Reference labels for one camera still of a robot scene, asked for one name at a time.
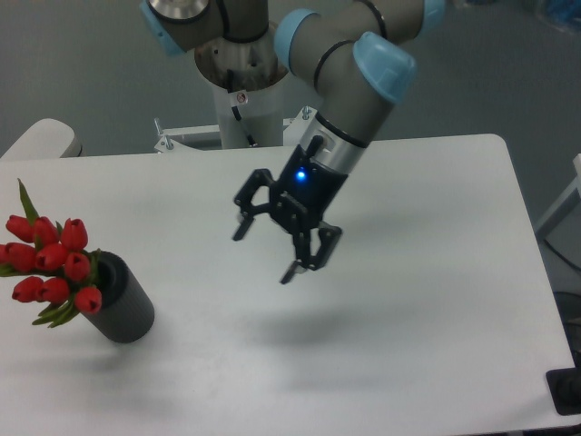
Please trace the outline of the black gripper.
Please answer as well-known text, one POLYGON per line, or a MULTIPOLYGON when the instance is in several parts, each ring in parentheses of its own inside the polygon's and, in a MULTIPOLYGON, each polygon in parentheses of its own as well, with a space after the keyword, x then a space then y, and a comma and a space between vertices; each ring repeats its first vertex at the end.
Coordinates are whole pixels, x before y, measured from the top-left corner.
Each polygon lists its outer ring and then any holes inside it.
POLYGON ((255 169, 235 195, 233 201, 240 209, 240 223, 232 239, 242 240, 255 216, 269 212, 270 218, 291 234, 295 251, 295 259, 282 275, 281 284, 291 282, 296 274, 307 270, 318 271, 326 266, 343 235, 340 227, 322 220, 347 178, 346 174, 316 163, 297 145, 278 179, 266 168, 255 169), (269 201, 253 204, 252 199, 261 187, 269 189, 269 201), (316 227, 319 246, 313 253, 311 229, 316 227))

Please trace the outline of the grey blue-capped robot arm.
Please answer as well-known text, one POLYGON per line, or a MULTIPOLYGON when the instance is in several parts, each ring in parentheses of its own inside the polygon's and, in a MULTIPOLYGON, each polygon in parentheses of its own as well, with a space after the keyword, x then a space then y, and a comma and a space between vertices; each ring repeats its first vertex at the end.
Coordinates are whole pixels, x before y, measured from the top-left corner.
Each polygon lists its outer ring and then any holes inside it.
POLYGON ((402 45, 439 25, 445 3, 355 1, 331 16, 302 8, 277 26, 264 1, 144 1, 140 9, 167 54, 209 48, 209 77, 232 94, 293 74, 321 97, 281 175, 257 169, 236 194, 234 237, 266 213, 292 238, 284 282, 324 267, 342 231, 323 215, 414 79, 416 61, 402 45))

